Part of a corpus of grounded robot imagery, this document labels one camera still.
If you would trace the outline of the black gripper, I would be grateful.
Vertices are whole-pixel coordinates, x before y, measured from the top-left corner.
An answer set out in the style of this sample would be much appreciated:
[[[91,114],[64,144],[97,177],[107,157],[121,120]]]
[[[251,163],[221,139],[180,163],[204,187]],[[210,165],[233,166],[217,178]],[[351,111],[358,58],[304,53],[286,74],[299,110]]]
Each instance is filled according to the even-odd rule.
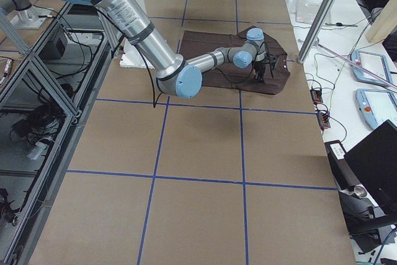
[[[265,60],[255,61],[253,63],[253,68],[255,70],[254,79],[256,81],[260,81],[262,83],[265,82],[264,73],[265,73]]]

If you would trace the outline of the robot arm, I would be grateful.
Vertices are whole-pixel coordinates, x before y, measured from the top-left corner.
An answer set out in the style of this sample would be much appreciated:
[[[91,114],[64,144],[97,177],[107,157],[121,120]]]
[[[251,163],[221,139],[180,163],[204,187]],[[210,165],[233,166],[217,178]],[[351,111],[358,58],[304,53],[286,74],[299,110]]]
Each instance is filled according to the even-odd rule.
[[[245,69],[265,57],[264,33],[258,28],[247,32],[247,40],[240,47],[221,47],[185,60],[171,49],[136,0],[62,1],[102,8],[129,44],[154,66],[158,89],[170,96],[194,97],[202,87],[204,72],[224,63]]]

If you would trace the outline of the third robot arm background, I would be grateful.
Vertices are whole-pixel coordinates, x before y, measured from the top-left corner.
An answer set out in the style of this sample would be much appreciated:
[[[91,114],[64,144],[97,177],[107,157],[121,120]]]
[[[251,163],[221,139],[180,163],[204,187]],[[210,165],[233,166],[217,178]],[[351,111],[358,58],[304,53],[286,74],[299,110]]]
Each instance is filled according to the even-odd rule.
[[[1,0],[1,14],[15,14],[10,20],[15,29],[40,29],[48,19],[48,10],[35,7],[30,0]]]

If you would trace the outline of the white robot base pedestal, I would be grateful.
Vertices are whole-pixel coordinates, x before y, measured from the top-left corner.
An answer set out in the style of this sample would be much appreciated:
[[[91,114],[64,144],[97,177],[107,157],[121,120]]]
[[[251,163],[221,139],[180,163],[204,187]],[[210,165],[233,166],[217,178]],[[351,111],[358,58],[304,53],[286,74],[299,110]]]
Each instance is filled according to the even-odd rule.
[[[135,0],[139,6],[146,12],[146,6],[144,0]],[[131,46],[128,42],[125,42],[123,46],[123,55],[120,60],[120,66],[122,68],[146,68],[146,65],[150,69],[154,67],[152,64],[145,58],[143,59],[141,55],[138,53],[138,50]]]

